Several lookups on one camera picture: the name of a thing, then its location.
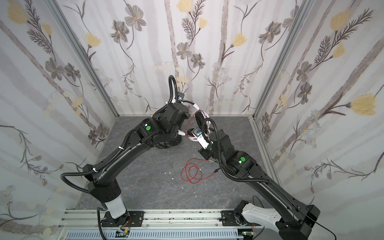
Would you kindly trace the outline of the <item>white over-ear headphones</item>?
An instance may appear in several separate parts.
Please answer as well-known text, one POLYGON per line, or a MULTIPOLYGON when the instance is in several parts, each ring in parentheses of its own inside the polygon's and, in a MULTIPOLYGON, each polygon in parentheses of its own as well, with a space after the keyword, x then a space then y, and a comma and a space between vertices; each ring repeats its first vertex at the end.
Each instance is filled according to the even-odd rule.
POLYGON ((203 136, 207 137, 208 134, 211 132, 210 124, 205 123, 203 125, 203 121, 206 118, 209 118, 209 115, 206 114, 204 111, 202 111, 200 109, 200 107, 194 102, 185 100, 185 101, 181 101, 181 103, 182 104, 185 104, 185 103, 191 104, 192 107, 196 110, 196 112, 193 114, 189 123, 187 124, 186 130, 185 131, 178 130, 177 137, 181 138, 182 136, 185 136, 186 138, 188 138, 189 140, 191 140, 193 142, 197 142, 199 137, 203 137, 203 136), (193 119, 196 120, 198 126, 195 128, 189 128, 189 125, 193 119))

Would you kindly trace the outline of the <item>black over-ear headphones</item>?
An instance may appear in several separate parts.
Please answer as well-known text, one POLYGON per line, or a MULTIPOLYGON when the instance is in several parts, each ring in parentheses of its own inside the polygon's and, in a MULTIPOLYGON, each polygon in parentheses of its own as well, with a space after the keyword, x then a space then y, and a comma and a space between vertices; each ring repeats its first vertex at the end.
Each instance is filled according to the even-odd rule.
POLYGON ((155 147, 158 149, 169 149, 173 146, 179 145, 181 142, 182 142, 182 137, 180 135, 177 135, 175 138, 173 138, 169 142, 158 143, 157 145, 155 145, 155 147))

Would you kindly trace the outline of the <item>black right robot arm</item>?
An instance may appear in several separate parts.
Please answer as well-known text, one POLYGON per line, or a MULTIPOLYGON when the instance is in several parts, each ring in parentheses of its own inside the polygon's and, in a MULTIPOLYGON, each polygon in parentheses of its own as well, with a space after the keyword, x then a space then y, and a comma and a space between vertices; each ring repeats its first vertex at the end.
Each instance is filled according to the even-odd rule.
POLYGON ((200 154, 219 163, 219 170, 230 180, 245 183, 257 191, 272 208, 261 208, 241 201, 233 212, 237 225, 255 224, 271 229, 283 240, 307 240, 320 215, 315 205, 306 205, 287 193, 244 151, 235 150, 224 131, 205 135, 196 129, 193 135, 201 145, 200 154))

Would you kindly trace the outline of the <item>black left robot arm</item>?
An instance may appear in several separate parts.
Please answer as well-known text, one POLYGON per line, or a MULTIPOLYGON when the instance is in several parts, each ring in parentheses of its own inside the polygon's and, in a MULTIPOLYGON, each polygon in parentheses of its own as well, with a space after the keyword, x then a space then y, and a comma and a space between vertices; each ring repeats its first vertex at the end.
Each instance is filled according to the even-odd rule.
POLYGON ((167 149, 180 144, 179 130, 190 117, 189 109, 181 103, 170 103, 158 114, 144 119, 125 136, 123 143, 96 165, 86 165, 83 170, 91 173, 87 189, 91 196, 107 209, 113 224, 126 222, 129 213, 121 196, 117 176, 128 165, 151 148, 167 149))

